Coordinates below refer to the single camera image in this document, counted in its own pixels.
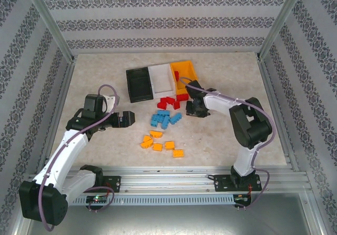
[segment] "cable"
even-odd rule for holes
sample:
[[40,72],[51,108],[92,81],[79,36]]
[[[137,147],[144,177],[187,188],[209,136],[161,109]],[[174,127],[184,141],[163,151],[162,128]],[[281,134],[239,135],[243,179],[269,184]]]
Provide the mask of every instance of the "cable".
[[[108,190],[110,190],[111,193],[112,193],[112,198],[111,198],[110,202],[108,202],[105,206],[101,207],[101,208],[98,209],[98,210],[94,210],[95,213],[97,213],[97,212],[99,212],[99,211],[102,211],[102,210],[106,209],[109,205],[111,205],[111,203],[112,203],[112,202],[114,201],[114,199],[115,199],[115,192],[114,192],[114,190],[113,190],[112,188],[110,188],[110,187],[92,187],[92,188],[87,189],[85,192],[92,191],[92,190],[96,190],[96,189],[108,189]],[[90,202],[90,203],[89,203],[89,206],[88,206],[89,211],[92,211],[92,209],[90,208],[90,206],[91,206],[92,203],[93,203],[93,202]]]
[[[108,84],[103,84],[102,86],[100,86],[100,88],[98,89],[98,94],[100,94],[101,92],[101,89],[104,88],[105,86],[111,88],[111,90],[114,92],[114,95],[115,97],[117,98],[117,92],[116,90],[111,86],[111,85],[108,85]],[[117,106],[117,103],[115,102],[111,111],[105,116],[103,117],[102,119],[100,119],[99,121],[97,121],[96,123],[93,123],[92,125],[89,125],[88,127],[82,129],[81,131],[77,132],[76,134],[74,134],[68,141],[66,141],[62,146],[61,148],[59,149],[59,151],[56,153],[56,155],[54,156],[54,158],[52,159],[50,165],[48,166],[47,168],[47,171],[45,173],[45,175],[43,176],[43,180],[42,180],[42,183],[40,185],[40,189],[38,191],[38,211],[39,211],[39,214],[41,216],[41,221],[43,223],[43,226],[44,228],[47,230],[47,231],[52,231],[54,229],[54,226],[52,227],[49,227],[48,224],[47,224],[47,221],[46,221],[46,218],[44,216],[44,212],[43,212],[43,206],[42,206],[42,192],[43,192],[43,187],[44,187],[44,184],[46,183],[46,180],[47,178],[49,177],[49,173],[51,172],[52,170],[52,167],[53,165],[55,164],[57,158],[59,157],[59,155],[62,153],[62,151],[68,146],[68,144],[74,139],[76,138],[78,135],[86,132],[87,130],[99,125],[100,123],[104,122],[112,113],[114,113],[115,109],[116,109],[116,106]]]
[[240,103],[242,103],[242,104],[244,104],[244,105],[247,105],[247,106],[249,106],[249,107],[252,107],[253,109],[256,109],[257,111],[261,112],[261,113],[262,113],[262,114],[269,120],[269,122],[270,122],[270,124],[271,124],[271,126],[272,126],[272,136],[271,136],[271,138],[270,138],[268,141],[264,142],[263,144],[261,144],[260,146],[258,146],[258,147],[256,148],[256,151],[255,151],[255,153],[253,154],[253,158],[252,158],[252,162],[251,162],[251,166],[252,166],[252,168],[253,168],[255,171],[260,171],[260,172],[264,172],[264,173],[267,174],[267,180],[266,180],[266,182],[265,182],[265,184],[264,184],[264,187],[262,188],[260,194],[256,197],[256,199],[255,199],[249,206],[246,207],[246,209],[250,208],[250,207],[251,207],[251,206],[252,206],[252,205],[253,205],[253,204],[254,204],[254,203],[261,197],[261,195],[263,194],[263,192],[265,191],[265,189],[267,188],[267,185],[268,185],[268,183],[269,183],[269,179],[270,179],[270,174],[269,174],[269,172],[268,172],[267,170],[265,170],[265,169],[256,168],[256,167],[254,166],[254,162],[255,162],[256,156],[257,156],[257,154],[259,153],[260,149],[261,149],[261,148],[264,148],[265,146],[267,146],[268,144],[270,144],[270,143],[274,140],[274,138],[275,138],[275,136],[276,136],[276,126],[275,126],[274,120],[273,120],[273,119],[272,119],[272,118],[271,118],[271,117],[270,117],[270,116],[269,116],[263,109],[261,109],[261,108],[255,106],[255,105],[253,105],[253,104],[250,104],[250,103],[246,102],[245,100],[242,100],[242,99],[235,99],[235,98],[232,98],[232,97],[227,96],[227,95],[224,95],[224,94],[217,94],[217,93],[210,92],[210,91],[207,91],[207,90],[204,90],[204,89],[200,89],[200,88],[198,88],[198,87],[194,87],[194,86],[191,86],[191,85],[187,84],[187,83],[184,82],[183,80],[188,80],[188,81],[192,81],[192,80],[189,79],[189,78],[186,78],[186,77],[180,77],[180,78],[179,78],[179,81],[181,81],[184,85],[186,85],[186,86],[188,86],[188,87],[190,87],[190,88],[192,88],[192,89],[195,89],[195,90],[198,90],[198,91],[207,93],[207,94],[213,94],[213,95],[216,95],[216,96],[220,96],[220,97],[223,97],[223,98],[225,98],[225,99],[227,99],[227,100],[230,100],[230,101],[233,101],[233,102],[240,102]]

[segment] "beige floor surface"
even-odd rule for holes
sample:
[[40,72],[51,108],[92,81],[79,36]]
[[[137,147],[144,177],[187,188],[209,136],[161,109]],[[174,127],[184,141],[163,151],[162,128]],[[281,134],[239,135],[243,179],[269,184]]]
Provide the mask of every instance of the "beige floor surface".
[[[67,121],[83,107],[85,96],[97,93],[100,85],[113,85],[120,103],[117,112],[133,111],[136,122],[129,128],[109,128],[97,132],[82,151],[74,165],[110,166],[217,166],[232,165],[237,156],[237,143],[229,117],[211,111],[200,119],[185,115],[185,102],[179,112],[183,118],[169,125],[158,143],[175,141],[176,149],[184,149],[185,157],[175,159],[172,151],[156,152],[142,149],[143,136],[154,128],[150,119],[156,112],[158,100],[130,103],[125,70],[169,62],[191,60],[205,89],[213,87],[221,93],[248,99],[258,98],[263,108],[271,109],[254,53],[132,53],[132,54],[80,54],[67,94],[60,124],[57,129],[53,152],[59,145]],[[111,94],[108,88],[103,94]],[[278,137],[262,149],[257,165],[285,165],[285,158]]]

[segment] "yellow bin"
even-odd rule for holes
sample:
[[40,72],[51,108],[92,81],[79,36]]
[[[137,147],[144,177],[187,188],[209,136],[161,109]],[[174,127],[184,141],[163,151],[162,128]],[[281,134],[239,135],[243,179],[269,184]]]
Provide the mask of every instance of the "yellow bin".
[[187,90],[185,88],[185,85],[181,81],[177,81],[175,79],[174,72],[179,72],[179,78],[180,77],[186,77],[191,79],[192,81],[198,80],[198,77],[196,76],[196,73],[194,71],[194,67],[191,61],[182,61],[182,62],[173,62],[170,64],[171,71],[175,83],[175,94],[187,94]]

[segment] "patterned wallpaper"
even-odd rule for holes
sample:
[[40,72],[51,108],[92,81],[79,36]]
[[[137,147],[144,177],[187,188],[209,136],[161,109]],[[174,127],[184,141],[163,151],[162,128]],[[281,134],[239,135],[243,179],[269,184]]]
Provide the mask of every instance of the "patterned wallpaper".
[[44,0],[73,54],[258,52],[285,0]]
[[35,173],[68,63],[31,0],[0,1],[0,234]]
[[265,59],[288,137],[328,234],[337,233],[336,0],[298,0]]

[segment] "robotic arm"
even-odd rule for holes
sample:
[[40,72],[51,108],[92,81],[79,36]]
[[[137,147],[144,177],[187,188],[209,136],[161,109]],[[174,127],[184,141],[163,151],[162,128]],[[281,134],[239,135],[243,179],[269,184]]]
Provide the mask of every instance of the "robotic arm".
[[[186,89],[193,99],[187,102],[187,115],[204,118],[210,115],[209,110],[216,110],[231,117],[235,137],[241,145],[237,159],[231,168],[231,181],[236,188],[246,185],[255,175],[252,167],[254,154],[272,133],[270,121],[258,110],[237,100],[226,99],[215,89],[206,90],[208,93],[202,92],[198,81],[191,81]],[[254,97],[246,100],[245,103],[262,110],[260,102]]]
[[[24,181],[19,188],[19,197],[22,213],[25,218],[41,221],[38,208],[38,193],[47,168],[66,142],[78,134],[79,131],[93,125],[107,116],[106,111],[111,111],[114,104],[118,104],[119,97],[89,94],[85,98],[84,107],[79,109],[74,117],[68,121],[67,131],[48,164],[33,179]],[[72,202],[81,193],[93,186],[103,186],[103,171],[101,168],[85,165],[81,167],[76,176],[66,180],[66,176],[75,159],[83,148],[88,144],[93,134],[104,131],[107,127],[125,128],[135,122],[135,115],[131,111],[124,111],[120,116],[118,112],[112,113],[102,123],[88,129],[76,136],[70,143],[66,144],[64,150],[59,154],[52,166],[50,173],[44,183],[42,192],[43,211],[46,222],[58,225],[64,219],[68,202]]]

